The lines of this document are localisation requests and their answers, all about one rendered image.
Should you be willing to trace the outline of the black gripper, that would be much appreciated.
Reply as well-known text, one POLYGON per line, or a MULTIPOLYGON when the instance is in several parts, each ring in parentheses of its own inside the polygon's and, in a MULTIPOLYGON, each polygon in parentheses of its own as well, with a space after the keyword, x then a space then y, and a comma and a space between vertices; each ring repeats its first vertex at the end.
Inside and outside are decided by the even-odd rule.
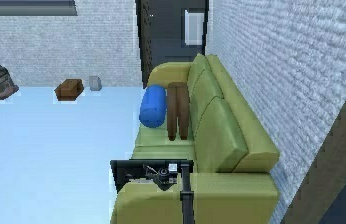
POLYGON ((145 169, 145 178, 152 180, 162 191, 167 191, 171 186, 177 183, 177 175, 171 174, 167 168, 160 168, 158 172, 147 164, 143 164, 145 169))

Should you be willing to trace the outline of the black laptop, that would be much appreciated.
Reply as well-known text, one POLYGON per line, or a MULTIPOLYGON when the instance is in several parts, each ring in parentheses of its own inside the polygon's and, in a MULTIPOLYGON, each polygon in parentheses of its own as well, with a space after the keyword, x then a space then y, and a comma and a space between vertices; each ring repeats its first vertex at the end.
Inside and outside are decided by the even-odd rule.
POLYGON ((187 159, 130 159, 111 160, 110 166, 117 191, 120 191, 128 182, 145 178, 143 164, 149 160, 187 160, 187 159))

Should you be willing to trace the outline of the blue pillow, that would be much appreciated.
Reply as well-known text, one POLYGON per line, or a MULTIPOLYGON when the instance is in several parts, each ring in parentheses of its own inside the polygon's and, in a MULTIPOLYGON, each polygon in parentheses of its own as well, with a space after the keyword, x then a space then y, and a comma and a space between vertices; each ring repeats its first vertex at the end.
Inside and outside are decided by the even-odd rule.
POLYGON ((160 127, 165 121, 166 91, 160 85, 149 86, 142 98, 139 120, 148 128, 160 127))

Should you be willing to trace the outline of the brown trousers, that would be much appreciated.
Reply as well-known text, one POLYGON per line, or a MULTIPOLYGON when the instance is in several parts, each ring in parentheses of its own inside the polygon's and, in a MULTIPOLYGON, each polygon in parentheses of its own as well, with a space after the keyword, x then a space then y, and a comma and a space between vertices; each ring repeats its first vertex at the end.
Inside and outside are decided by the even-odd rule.
POLYGON ((167 88, 167 132, 170 141, 174 141, 176 135, 179 135, 181 140, 188 138, 189 115, 187 84, 170 83, 167 88))

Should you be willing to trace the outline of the green sofa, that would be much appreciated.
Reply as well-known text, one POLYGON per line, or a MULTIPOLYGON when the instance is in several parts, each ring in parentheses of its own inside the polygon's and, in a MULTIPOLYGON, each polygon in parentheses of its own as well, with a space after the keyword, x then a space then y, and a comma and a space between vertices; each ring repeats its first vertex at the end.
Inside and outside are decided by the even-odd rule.
POLYGON ((195 224, 269 224, 279 200, 269 172, 280 153, 218 57, 160 64, 148 82, 187 85, 188 136, 140 126, 133 158, 193 161, 195 224))

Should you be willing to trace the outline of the small grey block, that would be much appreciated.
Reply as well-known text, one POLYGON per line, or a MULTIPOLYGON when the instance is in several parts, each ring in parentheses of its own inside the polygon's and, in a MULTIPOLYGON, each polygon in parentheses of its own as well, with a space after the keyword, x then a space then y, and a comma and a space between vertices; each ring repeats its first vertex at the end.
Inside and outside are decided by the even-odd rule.
POLYGON ((89 88, 91 91, 100 91, 102 89, 101 79, 98 76, 90 76, 89 88))

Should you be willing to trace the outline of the brown cardboard box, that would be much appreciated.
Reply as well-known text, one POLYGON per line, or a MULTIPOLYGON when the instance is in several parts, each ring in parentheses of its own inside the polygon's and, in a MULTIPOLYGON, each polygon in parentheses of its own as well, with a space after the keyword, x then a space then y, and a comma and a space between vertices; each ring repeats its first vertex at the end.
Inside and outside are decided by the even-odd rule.
POLYGON ((83 91, 81 79, 66 79, 54 90, 58 101, 75 101, 83 91))

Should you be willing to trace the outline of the pale framed window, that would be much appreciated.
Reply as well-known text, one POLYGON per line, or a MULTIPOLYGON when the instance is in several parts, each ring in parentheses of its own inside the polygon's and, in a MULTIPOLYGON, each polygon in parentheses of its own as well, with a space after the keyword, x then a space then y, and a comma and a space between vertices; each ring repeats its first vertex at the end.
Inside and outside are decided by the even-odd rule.
POLYGON ((200 46, 203 42, 203 22, 202 12, 184 11, 184 41, 187 46, 200 46))

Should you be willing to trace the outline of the dark window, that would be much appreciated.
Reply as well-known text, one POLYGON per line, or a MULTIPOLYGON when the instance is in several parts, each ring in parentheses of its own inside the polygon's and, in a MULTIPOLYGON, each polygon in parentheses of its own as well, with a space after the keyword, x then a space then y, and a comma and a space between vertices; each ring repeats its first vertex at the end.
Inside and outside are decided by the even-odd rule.
POLYGON ((0 0, 0 16, 77 16, 75 0, 0 0))

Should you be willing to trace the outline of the brown wooden door frame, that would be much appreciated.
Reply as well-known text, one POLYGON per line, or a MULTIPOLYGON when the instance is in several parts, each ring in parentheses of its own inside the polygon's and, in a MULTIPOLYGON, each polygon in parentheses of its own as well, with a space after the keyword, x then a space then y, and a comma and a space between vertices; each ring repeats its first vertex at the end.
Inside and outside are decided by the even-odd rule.
POLYGON ((346 185, 346 100, 280 224, 318 224, 346 185))

